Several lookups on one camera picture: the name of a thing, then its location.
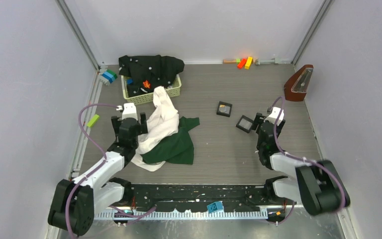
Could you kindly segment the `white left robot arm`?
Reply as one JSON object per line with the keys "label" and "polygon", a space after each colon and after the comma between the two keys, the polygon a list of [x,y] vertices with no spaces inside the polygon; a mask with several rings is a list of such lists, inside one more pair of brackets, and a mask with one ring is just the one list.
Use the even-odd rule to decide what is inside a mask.
{"label": "white left robot arm", "polygon": [[115,141],[104,156],[84,174],[73,180],[61,180],[55,189],[48,224],[76,236],[83,236],[96,214],[113,203],[127,206],[133,194],[130,182],[115,178],[135,156],[138,136],[147,133],[145,113],[123,113],[111,118]]}

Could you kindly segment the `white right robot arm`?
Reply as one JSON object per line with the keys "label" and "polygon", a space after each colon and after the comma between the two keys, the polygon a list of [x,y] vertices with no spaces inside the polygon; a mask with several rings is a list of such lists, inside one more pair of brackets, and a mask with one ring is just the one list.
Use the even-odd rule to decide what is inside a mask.
{"label": "white right robot arm", "polygon": [[265,200],[274,205],[282,199],[290,199],[301,203],[312,216],[338,212],[350,206],[350,196],[331,161],[297,160],[278,149],[274,133],[280,133],[284,124],[282,121],[274,126],[266,116],[257,113],[251,127],[258,135],[256,149],[261,164],[284,173],[284,176],[266,180]]}

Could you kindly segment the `white and green t-shirt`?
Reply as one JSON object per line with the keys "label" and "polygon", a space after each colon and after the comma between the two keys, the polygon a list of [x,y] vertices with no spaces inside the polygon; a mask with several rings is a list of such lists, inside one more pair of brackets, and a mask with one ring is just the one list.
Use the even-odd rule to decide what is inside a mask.
{"label": "white and green t-shirt", "polygon": [[154,112],[147,120],[148,132],[138,136],[138,148],[131,162],[154,172],[166,162],[192,165],[194,144],[190,131],[200,125],[199,118],[179,117],[164,87],[153,92]]}

